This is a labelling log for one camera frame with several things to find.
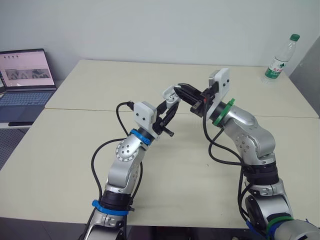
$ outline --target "laptop keyboard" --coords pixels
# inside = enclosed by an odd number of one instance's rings
[[[7,93],[0,98],[2,106],[45,105],[53,92]]]

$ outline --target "white wall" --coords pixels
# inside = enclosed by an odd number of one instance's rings
[[[319,0],[1,0],[0,51],[45,48],[64,79],[79,59],[267,66],[291,33],[294,70],[320,32]]]

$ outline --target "white table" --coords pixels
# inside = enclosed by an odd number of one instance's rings
[[[128,129],[133,114],[121,113]],[[300,117],[257,117],[275,137],[277,166],[294,217],[320,224],[319,120]],[[201,119],[177,114],[153,142],[143,164],[143,180],[129,225],[245,228],[237,207],[239,167],[209,159]],[[209,127],[210,134],[218,131]],[[0,171],[0,216],[85,223],[98,189],[90,169],[94,150],[123,137],[111,111],[45,109]],[[234,148],[223,134],[218,142]],[[116,143],[103,148],[95,167],[102,185]],[[218,157],[232,156],[214,150]]]
[[[81,60],[46,105],[0,171],[0,216],[85,223],[98,190],[90,170],[94,150],[123,137],[114,112],[120,102],[157,106],[169,85],[189,83],[200,90],[221,66]],[[253,113],[276,140],[280,177],[297,219],[320,225],[319,119],[287,76],[263,84],[262,67],[230,68],[227,102]],[[243,228],[238,213],[239,168],[209,159],[201,120],[181,103],[166,134],[143,160],[143,181],[129,225]],[[132,113],[121,112],[127,129]],[[216,127],[209,127],[213,135]],[[220,143],[232,147],[222,135]],[[116,143],[96,158],[102,185],[114,160]],[[218,157],[233,160],[215,149]]]
[[[209,75],[222,66],[81,60],[46,104],[49,109],[114,111],[118,103],[147,101],[157,106],[162,92],[177,83],[203,91]],[[230,91],[224,98],[255,116],[318,118],[282,73],[277,84],[261,82],[265,67],[231,66]],[[183,105],[179,113],[190,113]]]

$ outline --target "water bottle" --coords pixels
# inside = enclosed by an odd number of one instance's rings
[[[288,42],[280,48],[273,58],[268,69],[265,71],[262,81],[266,84],[275,83],[276,78],[280,75],[284,67],[287,65],[287,62],[291,59],[292,55],[296,50],[296,42],[300,36],[298,34],[292,34]]]

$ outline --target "green ring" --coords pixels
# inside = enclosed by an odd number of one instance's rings
[[[234,104],[235,99],[232,98],[228,104],[225,106],[225,108],[223,109],[223,111],[220,113],[220,115],[216,118],[216,120],[214,121],[213,125],[217,126],[220,121],[224,118],[224,116],[229,112],[230,108],[232,107],[232,105]]]
[[[266,233],[267,234],[269,233],[269,230],[270,230],[270,228],[271,228],[271,226],[273,224],[276,224],[276,223],[279,223],[279,222],[282,222],[282,221],[291,221],[291,220],[293,220],[293,218],[291,216],[279,216],[279,217],[276,217],[276,218],[272,219],[268,223],[268,225],[266,226]]]

